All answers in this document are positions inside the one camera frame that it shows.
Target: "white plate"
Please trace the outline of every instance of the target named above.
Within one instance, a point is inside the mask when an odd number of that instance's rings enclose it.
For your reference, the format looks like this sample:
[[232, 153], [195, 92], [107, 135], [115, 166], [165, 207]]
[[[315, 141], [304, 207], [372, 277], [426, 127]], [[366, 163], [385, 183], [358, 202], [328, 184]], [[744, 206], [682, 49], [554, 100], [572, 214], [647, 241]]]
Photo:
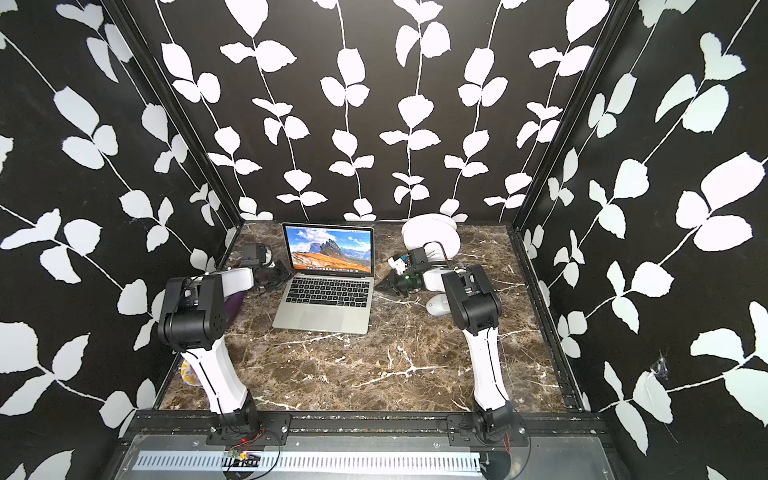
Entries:
[[419, 218], [416, 222], [412, 220], [402, 226], [402, 242], [406, 249], [424, 247], [430, 260], [442, 260], [442, 250], [437, 243], [425, 246], [428, 242], [438, 241], [445, 248], [449, 260], [456, 256], [462, 242], [451, 225], [435, 218]]

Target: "black wallpaper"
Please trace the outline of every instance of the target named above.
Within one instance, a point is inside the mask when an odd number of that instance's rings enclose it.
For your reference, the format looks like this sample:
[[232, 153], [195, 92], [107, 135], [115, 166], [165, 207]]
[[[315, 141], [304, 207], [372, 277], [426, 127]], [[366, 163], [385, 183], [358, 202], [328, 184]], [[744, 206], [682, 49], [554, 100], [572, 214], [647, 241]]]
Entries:
[[521, 203], [611, 5], [125, 3], [243, 218], [493, 222]]
[[630, 17], [525, 244], [585, 406], [604, 413], [634, 477], [757, 478], [768, 5], [666, 5]]
[[153, 300], [233, 222], [190, 202], [206, 181], [101, 6], [4, 0], [0, 32], [0, 478], [96, 478], [172, 360]]

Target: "marble tabletop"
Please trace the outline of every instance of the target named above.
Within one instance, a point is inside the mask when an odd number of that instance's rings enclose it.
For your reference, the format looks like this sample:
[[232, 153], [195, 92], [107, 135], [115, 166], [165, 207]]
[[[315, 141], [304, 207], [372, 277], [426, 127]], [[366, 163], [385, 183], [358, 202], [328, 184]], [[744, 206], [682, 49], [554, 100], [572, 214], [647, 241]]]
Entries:
[[[386, 260], [405, 247], [400, 224], [376, 223], [376, 282], [389, 272]], [[551, 358], [502, 225], [459, 225], [458, 266], [479, 263], [498, 289], [499, 356], [510, 399], [522, 412], [564, 412]], [[265, 243], [287, 266], [278, 223], [248, 223], [230, 255], [246, 243]], [[450, 316], [434, 317], [425, 304], [433, 292], [408, 299], [375, 292], [366, 335], [274, 329], [283, 289], [248, 293], [226, 333], [240, 380], [265, 410], [461, 411], [473, 408], [474, 377], [462, 332]], [[208, 409], [202, 388], [175, 374], [162, 409]]]

